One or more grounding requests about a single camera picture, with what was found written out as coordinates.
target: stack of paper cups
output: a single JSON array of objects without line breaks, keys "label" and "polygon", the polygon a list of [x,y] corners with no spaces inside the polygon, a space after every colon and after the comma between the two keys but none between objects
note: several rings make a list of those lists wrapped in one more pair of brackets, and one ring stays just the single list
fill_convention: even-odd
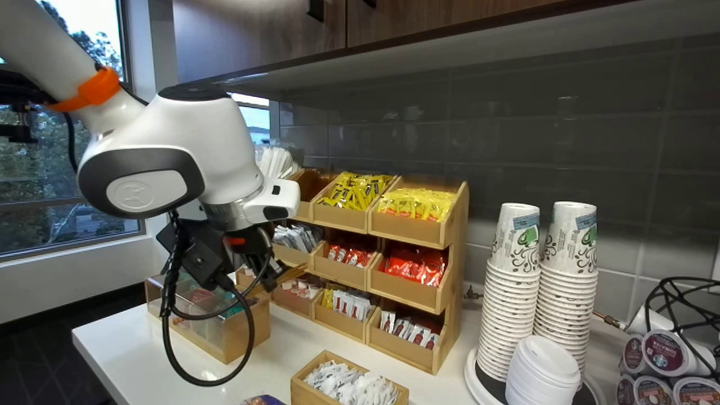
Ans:
[{"label": "stack of paper cups", "polygon": [[554,208],[543,263],[535,335],[564,346],[584,369],[590,316],[599,287],[593,263],[597,208],[561,200]]},{"label": "stack of paper cups", "polygon": [[520,339],[533,333],[541,267],[541,209],[505,203],[489,258],[480,326],[476,368],[505,383]]}]

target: wall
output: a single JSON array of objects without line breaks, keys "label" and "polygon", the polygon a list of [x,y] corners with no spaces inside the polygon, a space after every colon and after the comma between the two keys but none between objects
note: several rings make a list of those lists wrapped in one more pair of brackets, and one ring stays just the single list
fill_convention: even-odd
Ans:
[{"label": "wall", "polygon": [[544,227],[554,200],[597,203],[597,314],[627,320],[661,278],[710,274],[718,83],[720,33],[277,95],[275,135],[307,166],[467,180],[471,281],[499,203],[538,203]]},{"label": "wall", "polygon": [[[167,56],[167,49],[173,49],[173,30],[167,28],[159,0],[125,4],[136,92],[149,96],[163,82],[173,82]],[[158,274],[167,254],[154,236],[163,226],[165,218],[154,218],[143,236],[0,263],[0,325]]]}]

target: upper cabinet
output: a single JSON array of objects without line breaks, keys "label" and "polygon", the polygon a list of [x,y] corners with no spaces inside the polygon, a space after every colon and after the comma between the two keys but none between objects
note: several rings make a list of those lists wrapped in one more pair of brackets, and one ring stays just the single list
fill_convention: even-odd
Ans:
[{"label": "upper cabinet", "polygon": [[372,45],[413,33],[433,33],[465,22],[532,12],[568,0],[346,0],[348,45]]},{"label": "upper cabinet", "polygon": [[343,49],[345,4],[346,0],[173,0],[179,82]]}]

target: orange joint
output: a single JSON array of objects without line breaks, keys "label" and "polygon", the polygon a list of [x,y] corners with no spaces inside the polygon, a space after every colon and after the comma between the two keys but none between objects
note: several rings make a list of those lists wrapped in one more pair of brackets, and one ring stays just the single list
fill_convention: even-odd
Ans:
[{"label": "orange joint", "polygon": [[119,76],[115,71],[100,71],[85,83],[77,87],[73,99],[51,104],[49,108],[56,112],[75,112],[88,107],[101,107],[119,92]]}]

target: white countertop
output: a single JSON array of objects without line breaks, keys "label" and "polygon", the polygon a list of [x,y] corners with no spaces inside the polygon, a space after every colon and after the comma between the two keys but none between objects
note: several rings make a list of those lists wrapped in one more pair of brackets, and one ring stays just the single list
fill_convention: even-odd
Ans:
[{"label": "white countertop", "polygon": [[[143,303],[79,326],[73,330],[73,339],[116,402],[239,405],[242,399],[258,393],[272,393],[291,402],[291,377],[323,348],[406,386],[416,405],[472,402],[463,383],[463,368],[465,356],[476,345],[480,311],[463,311],[461,335],[437,377],[377,354],[285,309],[271,307],[271,314],[271,339],[251,351],[240,377],[224,387],[210,390],[190,386],[175,377],[165,359],[159,321],[147,314]],[[593,330],[591,339],[587,354],[587,364],[591,364],[587,369],[590,386],[604,399],[614,399],[618,339],[608,330]],[[200,379],[219,379],[232,369],[232,364],[222,368],[179,335],[173,342],[179,362]]]}]

